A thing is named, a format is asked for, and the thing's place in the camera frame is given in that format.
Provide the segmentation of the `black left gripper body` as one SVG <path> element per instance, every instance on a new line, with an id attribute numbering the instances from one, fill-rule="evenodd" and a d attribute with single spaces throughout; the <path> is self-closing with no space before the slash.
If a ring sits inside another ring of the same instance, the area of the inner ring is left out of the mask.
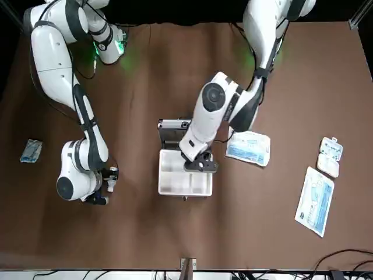
<path id="1" fill-rule="evenodd" d="M 199 153 L 193 161 L 186 160 L 184 163 L 187 172 L 215 173 L 218 167 L 211 149 Z"/>

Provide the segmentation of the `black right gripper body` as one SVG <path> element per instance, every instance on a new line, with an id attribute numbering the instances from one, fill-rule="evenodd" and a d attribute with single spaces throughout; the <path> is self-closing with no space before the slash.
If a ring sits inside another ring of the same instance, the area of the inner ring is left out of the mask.
<path id="1" fill-rule="evenodd" d="M 100 170 L 99 175 L 101 176 L 101 186 L 105 187 L 107 192 L 111 192 L 111 180 L 109 178 L 110 171 L 109 170 Z"/>

